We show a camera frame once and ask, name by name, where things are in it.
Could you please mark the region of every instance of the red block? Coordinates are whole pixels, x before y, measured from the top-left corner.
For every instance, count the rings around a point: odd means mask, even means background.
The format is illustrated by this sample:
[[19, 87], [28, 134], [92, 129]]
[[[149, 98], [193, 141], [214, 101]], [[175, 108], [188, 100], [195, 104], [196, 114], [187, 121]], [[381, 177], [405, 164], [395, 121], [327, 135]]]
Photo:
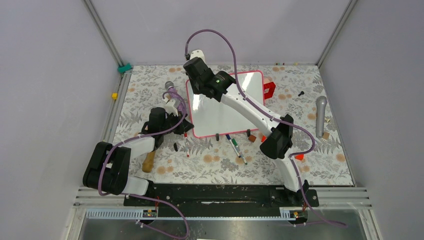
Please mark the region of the red block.
[[263, 85], [263, 98], [264, 99], [272, 98], [275, 90], [276, 90], [276, 84], [273, 81], [265, 83]]
[[299, 160], [299, 161], [302, 161], [304, 159], [304, 155], [303, 154], [299, 154], [299, 155], [294, 156], [294, 158], [297, 159], [297, 160]]

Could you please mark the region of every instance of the whiteboard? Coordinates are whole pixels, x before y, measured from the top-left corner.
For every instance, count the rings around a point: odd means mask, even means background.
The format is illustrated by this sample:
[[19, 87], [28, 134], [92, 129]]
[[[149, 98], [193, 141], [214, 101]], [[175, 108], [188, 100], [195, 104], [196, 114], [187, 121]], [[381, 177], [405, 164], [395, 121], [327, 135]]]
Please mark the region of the whiteboard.
[[[264, 103], [264, 76], [261, 71], [246, 71], [237, 74], [242, 89], [259, 103]], [[193, 135], [196, 138], [215, 136], [216, 134], [235, 134], [246, 130], [257, 130], [249, 120], [231, 107], [208, 98], [194, 94], [189, 80], [185, 83], [191, 122], [194, 124]]]

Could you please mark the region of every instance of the green clip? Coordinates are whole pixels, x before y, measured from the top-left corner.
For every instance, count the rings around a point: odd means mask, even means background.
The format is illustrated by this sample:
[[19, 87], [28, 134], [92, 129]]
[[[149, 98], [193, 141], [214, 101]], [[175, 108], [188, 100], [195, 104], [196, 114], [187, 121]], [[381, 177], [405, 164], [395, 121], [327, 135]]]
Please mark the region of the green clip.
[[121, 66], [121, 67], [118, 67], [118, 72], [120, 73], [120, 74], [123, 74], [123, 73], [125, 73], [126, 71], [128, 71], [128, 70], [130, 70], [130, 69], [132, 69], [133, 67], [131, 66], [131, 64], [127, 64], [127, 65], [125, 65], [125, 66]]

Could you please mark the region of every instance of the green marker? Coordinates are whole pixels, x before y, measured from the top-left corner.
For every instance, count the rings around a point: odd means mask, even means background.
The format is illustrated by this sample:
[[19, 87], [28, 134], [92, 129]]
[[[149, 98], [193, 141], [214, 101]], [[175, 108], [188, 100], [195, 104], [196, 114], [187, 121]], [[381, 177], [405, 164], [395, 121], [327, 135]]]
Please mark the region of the green marker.
[[234, 144], [235, 149], [237, 149], [238, 154], [240, 154], [241, 159], [242, 159], [242, 160], [243, 160], [243, 162], [244, 162], [244, 165], [247, 165], [247, 164], [248, 164], [248, 162], [246, 162], [245, 156], [243, 156], [242, 151], [240, 151], [239, 145], [237, 145], [236, 140], [233, 138], [233, 139], [231, 139], [231, 141], [232, 141], [232, 144]]

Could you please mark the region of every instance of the marker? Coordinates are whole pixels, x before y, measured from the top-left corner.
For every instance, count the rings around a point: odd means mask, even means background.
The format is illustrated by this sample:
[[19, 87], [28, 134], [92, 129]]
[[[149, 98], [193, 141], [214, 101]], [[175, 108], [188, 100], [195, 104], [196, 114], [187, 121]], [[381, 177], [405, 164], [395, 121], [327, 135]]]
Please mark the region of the marker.
[[242, 151], [240, 151], [239, 145], [237, 145], [237, 142], [234, 138], [232, 139], [232, 143], [234, 144], [235, 149], [237, 149], [237, 151], [240, 153], [239, 158], [241, 158], [243, 160], [244, 165], [247, 165], [248, 163], [246, 162], [245, 156], [243, 156], [243, 153], [242, 153]]
[[184, 133], [184, 142], [185, 142], [185, 151], [187, 152], [187, 158], [190, 157], [189, 155], [189, 144], [187, 143], [187, 132]]
[[225, 136], [226, 136], [226, 139], [228, 139], [229, 143], [231, 144], [232, 149], [234, 149], [235, 154], [236, 154], [239, 158], [242, 158], [242, 156], [241, 156], [241, 155], [239, 154], [239, 152], [237, 151], [236, 146], [234, 146], [234, 144], [231, 142], [231, 137], [230, 137], [230, 135], [225, 134]]

